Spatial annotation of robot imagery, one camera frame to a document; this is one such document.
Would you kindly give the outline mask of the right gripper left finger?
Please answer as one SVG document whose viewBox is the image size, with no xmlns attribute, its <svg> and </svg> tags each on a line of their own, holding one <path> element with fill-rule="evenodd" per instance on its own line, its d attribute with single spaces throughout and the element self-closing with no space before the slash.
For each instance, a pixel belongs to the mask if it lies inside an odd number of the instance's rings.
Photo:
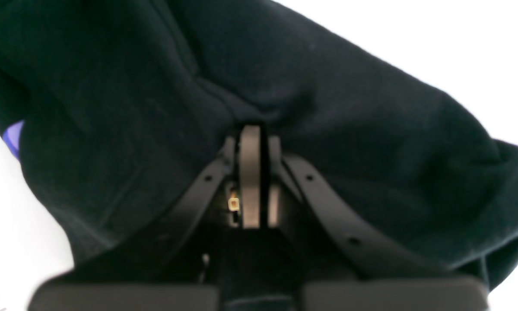
<svg viewBox="0 0 518 311">
<path fill-rule="evenodd" d="M 226 234 L 261 228 L 261 128 L 228 136 L 173 207 L 116 248 L 44 283 L 30 311 L 223 311 Z"/>
</svg>

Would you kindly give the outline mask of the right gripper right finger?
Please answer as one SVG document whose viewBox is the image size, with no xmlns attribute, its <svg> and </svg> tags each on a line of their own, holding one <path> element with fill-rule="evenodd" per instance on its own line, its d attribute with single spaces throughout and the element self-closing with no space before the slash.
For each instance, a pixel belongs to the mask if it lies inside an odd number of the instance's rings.
<svg viewBox="0 0 518 311">
<path fill-rule="evenodd" d="M 301 311 L 487 311 L 475 277 L 430 263 L 364 221 L 304 158 L 267 140 L 267 225 L 308 260 Z"/>
</svg>

